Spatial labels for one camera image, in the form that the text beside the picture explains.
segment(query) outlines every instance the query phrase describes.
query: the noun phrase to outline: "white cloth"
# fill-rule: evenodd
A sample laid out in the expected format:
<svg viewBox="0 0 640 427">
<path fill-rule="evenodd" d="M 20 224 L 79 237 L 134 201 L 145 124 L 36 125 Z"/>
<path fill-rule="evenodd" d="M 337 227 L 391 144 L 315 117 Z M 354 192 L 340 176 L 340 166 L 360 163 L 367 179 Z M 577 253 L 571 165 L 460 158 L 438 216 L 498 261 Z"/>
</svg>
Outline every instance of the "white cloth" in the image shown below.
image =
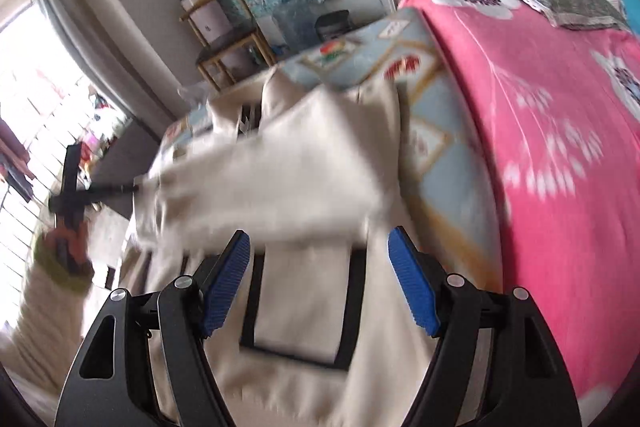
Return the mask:
<svg viewBox="0 0 640 427">
<path fill-rule="evenodd" d="M 258 133 L 238 138 L 242 104 L 260 99 Z M 389 231 L 403 225 L 412 233 L 398 185 L 395 86 L 380 79 L 341 94 L 326 86 L 305 94 L 270 71 L 215 99 L 210 111 L 213 131 L 177 160 L 157 162 L 135 197 L 138 240 L 154 250 L 145 290 L 177 277 L 185 250 L 194 269 L 242 229 L 252 247 L 265 248 L 256 343 L 331 359 L 342 328 L 347 251 L 366 245 L 360 332 L 348 372 L 239 347 L 253 255 L 205 350 L 239 427 L 401 425 L 435 341 L 415 325 L 388 260 Z M 151 343 L 159 401 L 175 418 L 158 341 Z"/>
<path fill-rule="evenodd" d="M 15 330 L 0 333 L 0 362 L 26 402 L 52 426 L 80 347 L 85 295 L 57 285 L 35 263 L 27 270 L 22 297 Z"/>
</svg>

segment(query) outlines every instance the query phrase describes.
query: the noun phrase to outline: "wooden chair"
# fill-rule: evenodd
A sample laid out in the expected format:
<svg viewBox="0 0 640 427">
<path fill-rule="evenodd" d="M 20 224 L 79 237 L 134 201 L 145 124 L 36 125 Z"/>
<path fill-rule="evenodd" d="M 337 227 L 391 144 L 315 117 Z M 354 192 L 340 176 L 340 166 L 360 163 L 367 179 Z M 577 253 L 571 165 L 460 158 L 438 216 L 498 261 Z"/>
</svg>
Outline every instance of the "wooden chair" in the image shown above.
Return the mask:
<svg viewBox="0 0 640 427">
<path fill-rule="evenodd" d="M 246 44 L 253 43 L 255 44 L 255 47 L 258 49 L 258 51 L 260 51 L 260 55 L 262 55 L 262 58 L 268 66 L 275 65 L 276 57 L 271 51 L 271 47 L 269 46 L 267 39 L 262 34 L 260 26 L 258 26 L 254 14 L 251 13 L 251 10 L 247 6 L 245 0 L 240 0 L 240 5 L 242 6 L 242 9 L 244 10 L 248 18 L 236 24 L 229 32 L 220 35 L 213 42 L 207 42 L 207 39 L 204 38 L 202 32 L 198 29 L 198 27 L 191 19 L 191 15 L 196 10 L 199 10 L 203 6 L 206 6 L 213 1 L 215 0 L 197 0 L 196 3 L 180 17 L 180 20 L 182 22 L 185 20 L 189 21 L 189 24 L 191 25 L 193 31 L 196 33 L 198 40 L 200 40 L 201 44 L 204 46 L 202 51 L 198 55 L 198 58 L 196 59 L 196 66 L 198 70 L 206 80 L 211 82 L 217 90 L 220 90 L 220 86 L 216 83 L 215 79 L 211 76 L 209 71 L 207 71 L 206 66 L 215 64 L 216 67 L 232 83 L 235 83 L 235 78 L 222 63 L 223 55 L 227 54 L 228 52 L 233 51 L 234 49 Z"/>
</svg>

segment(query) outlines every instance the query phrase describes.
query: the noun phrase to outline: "pink bedspread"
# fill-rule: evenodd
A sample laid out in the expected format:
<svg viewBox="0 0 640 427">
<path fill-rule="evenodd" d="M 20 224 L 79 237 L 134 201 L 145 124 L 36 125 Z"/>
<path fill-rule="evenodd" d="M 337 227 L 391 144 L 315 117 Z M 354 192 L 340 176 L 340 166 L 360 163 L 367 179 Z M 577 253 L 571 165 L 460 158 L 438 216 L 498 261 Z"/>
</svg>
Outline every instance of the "pink bedspread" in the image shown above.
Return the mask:
<svg viewBox="0 0 640 427">
<path fill-rule="evenodd" d="M 553 28 L 518 0 L 402 6 L 424 13 L 465 91 L 501 201 L 505 288 L 530 290 L 589 421 L 640 347 L 640 43 Z"/>
</svg>

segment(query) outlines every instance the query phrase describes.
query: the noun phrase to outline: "blue gripper pad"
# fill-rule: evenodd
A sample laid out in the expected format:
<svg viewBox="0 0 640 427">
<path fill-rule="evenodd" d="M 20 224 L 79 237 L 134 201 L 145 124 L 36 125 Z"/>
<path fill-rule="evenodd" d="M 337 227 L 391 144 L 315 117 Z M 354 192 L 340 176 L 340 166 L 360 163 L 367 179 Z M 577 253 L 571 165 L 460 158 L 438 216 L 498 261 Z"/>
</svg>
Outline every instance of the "blue gripper pad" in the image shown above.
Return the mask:
<svg viewBox="0 0 640 427">
<path fill-rule="evenodd" d="M 233 245 L 233 250 L 225 260 L 218 277 L 213 281 L 204 295 L 204 317 L 202 333 L 209 338 L 211 334 L 225 323 L 226 314 L 238 292 L 238 287 L 251 256 L 249 236 L 242 232 Z"/>
<path fill-rule="evenodd" d="M 440 329 L 440 320 L 436 313 L 435 293 L 415 260 L 414 256 L 419 252 L 398 228 L 389 233 L 388 250 L 389 260 L 396 271 L 415 323 L 429 335 L 436 335 Z"/>
</svg>

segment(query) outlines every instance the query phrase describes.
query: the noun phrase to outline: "pillow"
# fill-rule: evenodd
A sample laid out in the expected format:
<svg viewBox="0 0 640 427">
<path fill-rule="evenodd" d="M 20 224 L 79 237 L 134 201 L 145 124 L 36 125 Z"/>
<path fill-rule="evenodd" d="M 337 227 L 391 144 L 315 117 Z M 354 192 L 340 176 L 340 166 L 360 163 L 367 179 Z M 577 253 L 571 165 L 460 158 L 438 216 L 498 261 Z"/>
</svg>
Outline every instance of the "pillow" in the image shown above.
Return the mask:
<svg viewBox="0 0 640 427">
<path fill-rule="evenodd" d="M 628 30 L 624 16 L 607 0 L 521 0 L 544 14 L 554 27 L 572 30 Z"/>
</svg>

